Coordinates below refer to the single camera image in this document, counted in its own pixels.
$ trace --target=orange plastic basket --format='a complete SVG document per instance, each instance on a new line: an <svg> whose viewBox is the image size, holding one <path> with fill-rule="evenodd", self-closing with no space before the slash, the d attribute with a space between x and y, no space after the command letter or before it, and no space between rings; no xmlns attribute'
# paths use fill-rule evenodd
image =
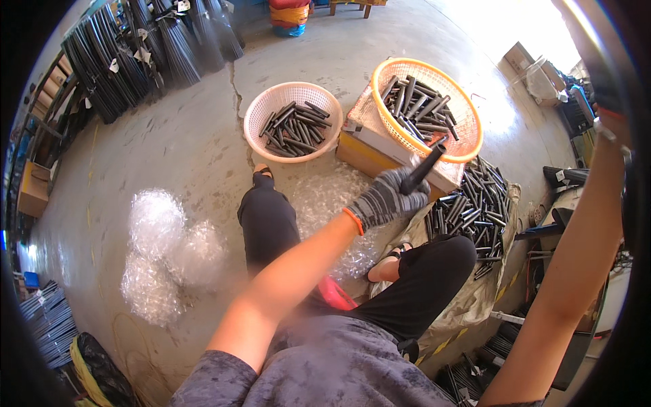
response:
<svg viewBox="0 0 651 407"><path fill-rule="evenodd" d="M397 141L400 141L406 149L413 151L421 157L426 157L432 149L423 145L393 118L381 99L380 92L389 83L391 77L397 75L405 80L411 75L425 83L432 89L439 91L442 95L450 95L448 108L456 119L456 130L459 141L449 137L445 142L447 154L441 156L441 160L450 163L467 163L472 160L482 148L484 134L479 121L477 110L470 101L470 97L461 89L459 84L442 71L434 68L417 59L392 58L387 59L375 68L371 78L373 88L373 99L378 106L380 118L389 133Z"/></svg>

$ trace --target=floor crack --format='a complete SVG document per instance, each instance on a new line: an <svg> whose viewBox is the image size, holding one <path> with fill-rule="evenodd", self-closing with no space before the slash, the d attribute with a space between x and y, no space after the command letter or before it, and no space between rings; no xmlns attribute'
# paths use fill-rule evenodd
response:
<svg viewBox="0 0 651 407"><path fill-rule="evenodd" d="M233 110L235 110L235 119L237 122L237 128L240 133L240 136L243 139L246 139L244 136L244 118L240 116L240 108L242 106L242 95L238 92L237 87L235 86L235 63L228 63L229 67L229 79L230 86L233 88ZM246 161L249 164L249 167L253 170L255 168L255 162L253 161L253 149L250 145L247 146Z"/></svg>

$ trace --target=wooden stool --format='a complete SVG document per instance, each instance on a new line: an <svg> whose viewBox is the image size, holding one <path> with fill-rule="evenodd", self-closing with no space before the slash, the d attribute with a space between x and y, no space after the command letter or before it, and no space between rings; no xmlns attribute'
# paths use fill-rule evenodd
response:
<svg viewBox="0 0 651 407"><path fill-rule="evenodd" d="M364 18L368 18L371 6L383 6L387 4L387 0L330 0L330 15L334 16L337 10L337 3L356 3L359 4L359 11L364 11Z"/></svg>

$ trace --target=leg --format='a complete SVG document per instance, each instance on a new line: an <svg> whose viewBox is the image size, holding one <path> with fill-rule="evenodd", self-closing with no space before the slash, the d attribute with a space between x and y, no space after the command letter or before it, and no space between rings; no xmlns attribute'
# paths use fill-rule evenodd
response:
<svg viewBox="0 0 651 407"><path fill-rule="evenodd" d="M301 241L294 208L273 188L273 178L259 172L253 175L253 188L242 198L238 220L251 277Z"/></svg>
<svg viewBox="0 0 651 407"><path fill-rule="evenodd" d="M345 315L371 322L398 341L418 339L473 271L477 252L463 236L431 242L402 254L400 278Z"/></svg>

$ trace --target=work glove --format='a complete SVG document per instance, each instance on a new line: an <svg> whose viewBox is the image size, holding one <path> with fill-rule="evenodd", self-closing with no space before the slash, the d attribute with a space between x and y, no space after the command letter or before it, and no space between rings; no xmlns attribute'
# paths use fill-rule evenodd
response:
<svg viewBox="0 0 651 407"><path fill-rule="evenodd" d="M410 173L409 167L380 173L366 192L344 208L344 212L357 222L359 234L364 235L370 227L384 225L398 216L427 205L430 199L430 185L425 180L409 195L400 193L400 183Z"/></svg>

